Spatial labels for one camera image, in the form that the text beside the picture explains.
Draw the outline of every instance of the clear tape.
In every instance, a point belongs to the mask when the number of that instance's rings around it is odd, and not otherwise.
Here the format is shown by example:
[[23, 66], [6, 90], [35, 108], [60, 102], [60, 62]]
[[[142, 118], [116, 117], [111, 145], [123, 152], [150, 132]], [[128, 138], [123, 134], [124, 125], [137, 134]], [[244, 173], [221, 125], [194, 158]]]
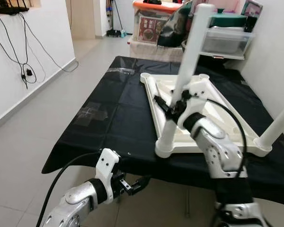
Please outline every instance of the clear tape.
[[135, 71], [127, 68], [109, 68], [106, 72], [121, 72], [128, 75], [133, 75]]
[[89, 102], [78, 111], [74, 124], [88, 126], [91, 120], [104, 121], [108, 117], [107, 111], [99, 110], [100, 106], [100, 103]]

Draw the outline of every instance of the baseboard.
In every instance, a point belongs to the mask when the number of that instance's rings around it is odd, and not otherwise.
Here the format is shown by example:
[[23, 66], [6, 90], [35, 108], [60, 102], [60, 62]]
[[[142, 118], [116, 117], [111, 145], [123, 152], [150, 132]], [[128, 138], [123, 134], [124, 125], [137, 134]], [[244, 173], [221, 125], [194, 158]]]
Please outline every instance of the baseboard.
[[103, 39], [106, 36], [106, 32], [103, 35], [96, 35], [96, 39]]
[[[74, 58], [69, 63], [67, 63], [64, 66], [64, 70], [69, 69], [71, 66], [73, 66], [77, 60]], [[26, 97], [24, 97], [22, 100], [17, 102], [15, 105], [13, 105], [10, 109], [8, 109], [4, 114], [0, 116], [0, 127], [16, 112], [18, 112], [23, 106], [25, 106], [30, 100], [32, 100], [34, 97], [36, 97], [41, 91], [43, 91], [50, 83], [52, 83], [55, 79], [57, 79], [60, 75], [62, 75], [63, 70], [60, 69], [57, 71], [54, 75], [52, 75], [48, 80], [46, 80], [43, 84], [41, 84], [39, 87], [37, 87], [35, 90], [33, 90], [31, 93], [29, 93]]]

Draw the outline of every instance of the black tablecloth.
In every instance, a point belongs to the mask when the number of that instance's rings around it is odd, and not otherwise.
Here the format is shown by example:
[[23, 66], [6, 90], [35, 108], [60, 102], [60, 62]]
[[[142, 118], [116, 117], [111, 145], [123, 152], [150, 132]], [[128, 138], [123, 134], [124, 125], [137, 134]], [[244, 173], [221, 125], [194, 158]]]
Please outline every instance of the black tablecloth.
[[[140, 74], [177, 74], [178, 69], [178, 63], [116, 57], [55, 144], [42, 173], [57, 170], [81, 154], [111, 148], [123, 158], [120, 169], [127, 173], [213, 188], [203, 154], [174, 154], [162, 159], [154, 153], [157, 136]], [[210, 76], [211, 82], [258, 135], [272, 122], [259, 98], [241, 83], [242, 77], [236, 70], [200, 61], [198, 73]], [[75, 164], [95, 166], [97, 160], [95, 156]], [[264, 158], [249, 155], [248, 160], [254, 196], [284, 204], [284, 136], [274, 143], [269, 155]]]

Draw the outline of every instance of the tiled floor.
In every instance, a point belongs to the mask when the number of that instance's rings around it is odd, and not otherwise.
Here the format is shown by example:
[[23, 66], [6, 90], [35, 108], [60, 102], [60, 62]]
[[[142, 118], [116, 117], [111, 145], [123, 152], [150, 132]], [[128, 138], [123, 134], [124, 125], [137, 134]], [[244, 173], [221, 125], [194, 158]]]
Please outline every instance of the tiled floor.
[[[42, 175], [51, 149], [112, 60], [128, 56], [128, 37], [105, 38], [89, 52], [86, 42], [74, 44], [77, 70], [63, 74], [0, 128], [0, 227], [36, 225], [45, 195], [57, 171]], [[94, 176], [93, 168], [71, 166], [58, 181], [46, 214], [70, 187]], [[128, 175], [133, 181], [136, 176]], [[213, 213], [212, 191], [190, 187], [191, 217], [185, 218], [185, 190], [178, 184], [151, 180], [139, 194], [123, 196], [120, 204], [100, 205], [84, 226], [158, 227], [208, 226]], [[284, 226], [284, 206], [260, 201], [275, 227]]]

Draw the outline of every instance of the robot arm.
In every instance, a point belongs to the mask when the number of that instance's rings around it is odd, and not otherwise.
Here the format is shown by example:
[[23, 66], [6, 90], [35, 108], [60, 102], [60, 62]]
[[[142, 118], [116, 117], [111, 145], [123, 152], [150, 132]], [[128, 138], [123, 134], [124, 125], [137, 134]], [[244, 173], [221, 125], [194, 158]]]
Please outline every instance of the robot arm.
[[182, 99], [173, 108], [159, 96], [154, 99], [166, 118], [187, 129], [203, 151], [215, 185], [216, 209], [222, 219], [219, 227], [267, 227], [259, 205], [253, 200], [244, 166], [237, 177], [243, 160], [242, 152], [223, 129], [199, 113], [205, 99], [192, 98], [191, 93], [197, 93], [193, 86], [183, 91]]
[[150, 177], [142, 177], [129, 185], [125, 175], [117, 170], [119, 158], [116, 152], [103, 149], [96, 165], [95, 178], [69, 189], [47, 216], [43, 227], [79, 227], [99, 204], [110, 204], [124, 192], [134, 195], [144, 189]]
[[[158, 96], [155, 100], [168, 118], [190, 132], [203, 151], [215, 185], [215, 206], [222, 220], [219, 227], [267, 227], [259, 205], [253, 200], [246, 168], [243, 167], [240, 175], [236, 176], [243, 159], [240, 149], [224, 130], [199, 113], [202, 102], [197, 102], [198, 110], [194, 111], [189, 92], [184, 91], [183, 94], [184, 99], [174, 109], [169, 108]], [[124, 174], [117, 170], [119, 158], [114, 151], [103, 149], [96, 165], [96, 177], [68, 190], [43, 226], [79, 227], [102, 202], [109, 204], [124, 192], [134, 195], [144, 189], [150, 178], [140, 178], [130, 186]]]

